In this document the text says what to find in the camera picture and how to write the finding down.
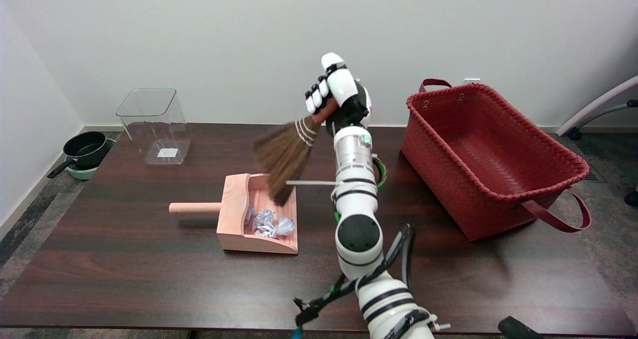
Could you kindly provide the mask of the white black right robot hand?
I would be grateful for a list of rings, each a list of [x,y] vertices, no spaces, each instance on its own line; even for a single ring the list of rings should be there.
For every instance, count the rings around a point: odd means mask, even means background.
[[[305,92],[307,111],[313,116],[325,113],[330,99],[336,109],[326,117],[326,130],[333,136],[346,126],[367,128],[371,117],[371,100],[367,89],[356,80],[344,59],[329,52],[321,57],[325,73]]]

